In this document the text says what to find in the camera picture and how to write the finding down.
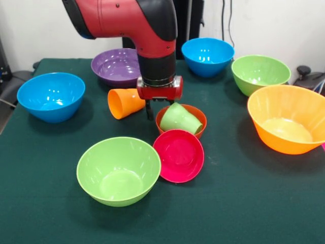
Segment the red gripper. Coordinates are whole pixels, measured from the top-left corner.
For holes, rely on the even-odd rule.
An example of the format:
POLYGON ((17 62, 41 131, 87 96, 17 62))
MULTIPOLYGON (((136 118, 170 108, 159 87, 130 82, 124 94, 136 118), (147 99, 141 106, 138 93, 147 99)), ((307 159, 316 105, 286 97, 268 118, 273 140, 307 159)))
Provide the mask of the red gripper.
POLYGON ((183 93, 183 78, 176 75, 174 80, 164 86, 149 86, 140 76, 137 80, 137 91, 139 97, 145 100, 146 113, 148 120, 153 120, 153 112, 150 105, 150 100, 165 99, 169 104, 174 104, 175 100, 180 100, 183 93))

